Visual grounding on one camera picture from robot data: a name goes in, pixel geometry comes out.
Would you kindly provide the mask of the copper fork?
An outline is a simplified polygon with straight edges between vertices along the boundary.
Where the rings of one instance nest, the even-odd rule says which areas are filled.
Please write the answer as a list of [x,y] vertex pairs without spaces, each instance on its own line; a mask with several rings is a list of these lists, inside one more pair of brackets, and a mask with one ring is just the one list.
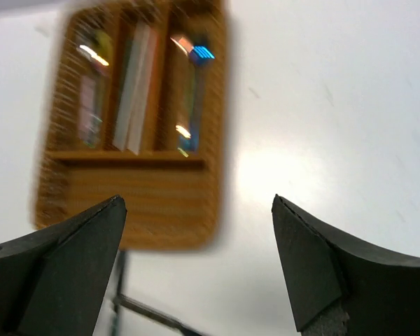
[[184,34],[173,34],[170,39],[187,56],[194,48],[193,42]]

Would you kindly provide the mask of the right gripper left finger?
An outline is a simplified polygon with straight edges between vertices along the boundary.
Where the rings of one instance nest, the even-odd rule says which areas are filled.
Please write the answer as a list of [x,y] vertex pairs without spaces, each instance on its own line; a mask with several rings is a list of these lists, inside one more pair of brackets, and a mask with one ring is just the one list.
[[0,335],[92,335],[127,210],[113,196],[0,244]]

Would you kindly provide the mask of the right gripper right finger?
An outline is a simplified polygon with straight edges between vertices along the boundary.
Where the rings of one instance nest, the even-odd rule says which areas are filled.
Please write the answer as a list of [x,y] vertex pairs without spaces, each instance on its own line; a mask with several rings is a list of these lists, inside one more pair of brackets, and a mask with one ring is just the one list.
[[282,196],[272,218],[301,335],[420,335],[420,258],[359,239]]

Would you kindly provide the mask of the blue fork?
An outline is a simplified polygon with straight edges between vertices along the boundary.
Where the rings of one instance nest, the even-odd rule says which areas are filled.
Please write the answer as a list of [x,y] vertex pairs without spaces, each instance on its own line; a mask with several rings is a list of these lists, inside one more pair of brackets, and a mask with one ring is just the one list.
[[191,131],[191,151],[195,152],[198,150],[200,141],[200,128],[202,121],[202,109],[204,99],[204,85],[205,85],[205,67],[208,63],[215,59],[214,54],[208,48],[206,44],[194,45],[192,52],[188,58],[192,66],[195,67],[195,96],[193,114],[190,123]]

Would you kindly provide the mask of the dark handled knife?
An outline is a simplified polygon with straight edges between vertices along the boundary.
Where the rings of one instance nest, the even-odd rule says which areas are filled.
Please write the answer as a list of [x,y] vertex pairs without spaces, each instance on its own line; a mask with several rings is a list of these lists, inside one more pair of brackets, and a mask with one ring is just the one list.
[[159,323],[172,330],[177,330],[182,335],[199,335],[203,336],[204,333],[197,331],[194,328],[180,322],[177,318],[167,315],[161,311],[158,311],[140,301],[133,300],[125,295],[119,294],[113,299],[115,307],[124,307],[136,314],[142,315],[143,317],[150,319],[156,323]]

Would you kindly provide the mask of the long orange chopstick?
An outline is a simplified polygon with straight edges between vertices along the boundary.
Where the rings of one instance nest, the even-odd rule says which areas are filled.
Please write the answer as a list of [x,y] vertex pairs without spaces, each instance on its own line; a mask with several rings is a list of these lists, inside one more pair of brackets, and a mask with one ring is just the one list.
[[159,95],[161,90],[161,76],[163,68],[163,50],[165,46],[166,29],[163,27],[157,31],[155,53],[153,55],[153,68],[150,76],[148,106],[146,109],[146,149],[153,151],[155,148],[155,136],[158,123]]

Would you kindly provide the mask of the teal chopstick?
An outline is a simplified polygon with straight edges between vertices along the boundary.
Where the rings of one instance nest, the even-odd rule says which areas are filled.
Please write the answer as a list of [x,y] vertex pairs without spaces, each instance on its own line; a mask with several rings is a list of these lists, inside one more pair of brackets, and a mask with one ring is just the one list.
[[119,109],[120,109],[120,101],[121,101],[121,97],[122,97],[122,93],[124,89],[125,77],[127,74],[127,67],[128,67],[131,49],[132,49],[132,39],[128,38],[125,42],[125,49],[124,49],[124,54],[123,54],[122,64],[121,64],[121,69],[120,69],[121,72],[120,72],[119,84],[118,84],[117,112],[119,112]]

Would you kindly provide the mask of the green handled knife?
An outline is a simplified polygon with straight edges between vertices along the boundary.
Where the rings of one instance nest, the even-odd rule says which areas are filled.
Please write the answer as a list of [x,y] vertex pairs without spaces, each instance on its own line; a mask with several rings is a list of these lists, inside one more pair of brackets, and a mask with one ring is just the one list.
[[127,251],[119,250],[118,257],[115,262],[115,295],[113,296],[113,317],[111,319],[111,336],[117,336],[119,334],[120,324],[120,297],[123,294],[123,287],[125,281],[125,269],[127,262]]

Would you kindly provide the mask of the gold rainbow spoon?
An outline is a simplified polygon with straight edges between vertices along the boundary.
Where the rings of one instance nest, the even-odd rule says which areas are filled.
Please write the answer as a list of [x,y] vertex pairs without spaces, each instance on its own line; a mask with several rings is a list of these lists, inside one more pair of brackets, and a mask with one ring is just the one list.
[[91,61],[100,70],[107,71],[113,54],[111,37],[103,29],[95,29],[90,37]]

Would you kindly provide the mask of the green rainbow fork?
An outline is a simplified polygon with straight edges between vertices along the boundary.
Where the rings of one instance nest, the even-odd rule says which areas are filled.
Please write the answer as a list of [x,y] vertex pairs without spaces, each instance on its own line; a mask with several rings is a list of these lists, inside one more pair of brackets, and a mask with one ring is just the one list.
[[188,69],[188,75],[184,84],[183,91],[183,105],[181,112],[178,115],[176,123],[176,131],[178,132],[178,149],[188,157],[187,152],[191,151],[191,131],[190,123],[193,116],[195,96],[195,67],[190,66]]

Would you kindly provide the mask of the pink handled silver spoon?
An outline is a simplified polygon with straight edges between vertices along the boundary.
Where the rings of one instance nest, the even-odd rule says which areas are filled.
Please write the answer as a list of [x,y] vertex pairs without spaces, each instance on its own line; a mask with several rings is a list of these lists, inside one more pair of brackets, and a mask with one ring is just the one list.
[[102,58],[101,29],[95,30],[88,40],[78,44],[77,51],[86,61],[85,74],[80,80],[80,108],[78,112],[78,137],[88,147],[95,148],[98,142],[101,98],[100,85],[102,84],[103,69],[109,63]]

